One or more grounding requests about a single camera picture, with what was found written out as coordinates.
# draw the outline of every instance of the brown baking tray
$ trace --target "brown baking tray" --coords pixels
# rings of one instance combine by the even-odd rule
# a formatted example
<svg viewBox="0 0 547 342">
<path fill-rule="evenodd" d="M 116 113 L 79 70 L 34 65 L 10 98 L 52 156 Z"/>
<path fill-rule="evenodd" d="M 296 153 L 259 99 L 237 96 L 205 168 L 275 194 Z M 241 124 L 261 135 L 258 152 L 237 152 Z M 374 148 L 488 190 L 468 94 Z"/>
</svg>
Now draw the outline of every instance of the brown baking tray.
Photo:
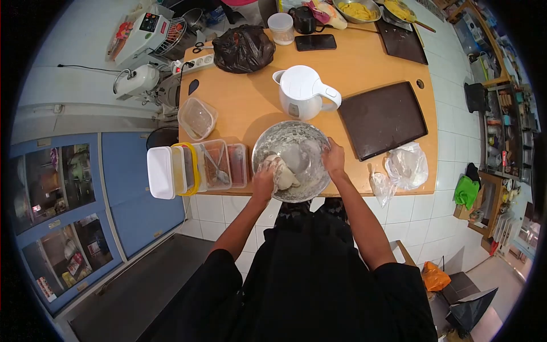
<svg viewBox="0 0 547 342">
<path fill-rule="evenodd" d="M 388 55 L 428 65 L 416 27 L 410 32 L 385 22 L 382 18 L 375 21 L 375 24 Z"/>
<path fill-rule="evenodd" d="M 346 98 L 338 111 L 359 161 L 427 134 L 426 121 L 410 82 Z"/>
</svg>

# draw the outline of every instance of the black plastic bag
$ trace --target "black plastic bag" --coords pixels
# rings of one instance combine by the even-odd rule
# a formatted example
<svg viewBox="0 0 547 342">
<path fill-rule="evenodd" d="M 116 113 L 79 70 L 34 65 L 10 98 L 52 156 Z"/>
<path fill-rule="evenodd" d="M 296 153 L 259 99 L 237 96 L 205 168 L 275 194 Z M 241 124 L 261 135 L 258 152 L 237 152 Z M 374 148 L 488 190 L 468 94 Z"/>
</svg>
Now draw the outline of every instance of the black plastic bag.
<svg viewBox="0 0 547 342">
<path fill-rule="evenodd" d="M 445 319 L 458 331 L 459 338 L 469 336 L 490 306 L 496 292 L 497 287 L 469 295 L 450 305 L 450 311 Z"/>
<path fill-rule="evenodd" d="M 214 63 L 224 71 L 246 74 L 274 60 L 275 44 L 258 25 L 231 28 L 213 40 Z"/>
</svg>

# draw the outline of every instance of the power strip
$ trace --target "power strip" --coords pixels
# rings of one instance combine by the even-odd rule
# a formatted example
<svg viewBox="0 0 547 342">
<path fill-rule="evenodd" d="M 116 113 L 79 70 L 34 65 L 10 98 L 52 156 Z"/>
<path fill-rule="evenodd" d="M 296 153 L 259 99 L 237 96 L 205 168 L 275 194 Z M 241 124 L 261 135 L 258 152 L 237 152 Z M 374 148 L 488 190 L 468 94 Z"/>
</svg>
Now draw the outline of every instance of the power strip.
<svg viewBox="0 0 547 342">
<path fill-rule="evenodd" d="M 185 64 L 186 62 L 193 63 L 194 66 L 190 67 L 189 65 L 186 65 L 185 67 L 183 67 L 181 70 L 181 75 L 189 74 L 194 71 L 214 66 L 214 54 L 198 57 L 189 61 L 184 61 Z"/>
</svg>

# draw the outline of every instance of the jar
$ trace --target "jar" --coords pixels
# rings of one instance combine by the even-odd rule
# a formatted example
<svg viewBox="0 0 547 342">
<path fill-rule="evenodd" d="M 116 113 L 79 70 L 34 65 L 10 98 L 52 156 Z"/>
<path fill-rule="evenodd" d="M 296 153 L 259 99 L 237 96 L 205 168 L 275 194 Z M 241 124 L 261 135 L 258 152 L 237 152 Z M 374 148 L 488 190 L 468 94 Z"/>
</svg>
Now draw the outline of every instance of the jar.
<svg viewBox="0 0 547 342">
<path fill-rule="evenodd" d="M 268 28 L 273 42 L 278 45 L 289 45 L 294 41 L 293 17 L 287 13 L 272 14 L 268 18 Z"/>
</svg>

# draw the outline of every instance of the blue cabinet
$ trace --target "blue cabinet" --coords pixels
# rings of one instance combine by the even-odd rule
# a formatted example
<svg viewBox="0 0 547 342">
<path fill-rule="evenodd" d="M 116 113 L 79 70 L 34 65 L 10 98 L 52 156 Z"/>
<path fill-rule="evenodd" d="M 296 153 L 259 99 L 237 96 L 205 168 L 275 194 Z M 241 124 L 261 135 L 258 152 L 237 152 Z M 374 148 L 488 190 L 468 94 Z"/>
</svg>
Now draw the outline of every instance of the blue cabinet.
<svg viewBox="0 0 547 342">
<path fill-rule="evenodd" d="M 121 263 L 100 182 L 97 134 L 11 146 L 9 218 L 46 308 L 59 311 Z"/>
<path fill-rule="evenodd" d="M 148 190 L 146 137 L 146 132 L 102 134 L 108 204 L 128 258 L 184 221 L 182 197 L 160 200 Z"/>
</svg>

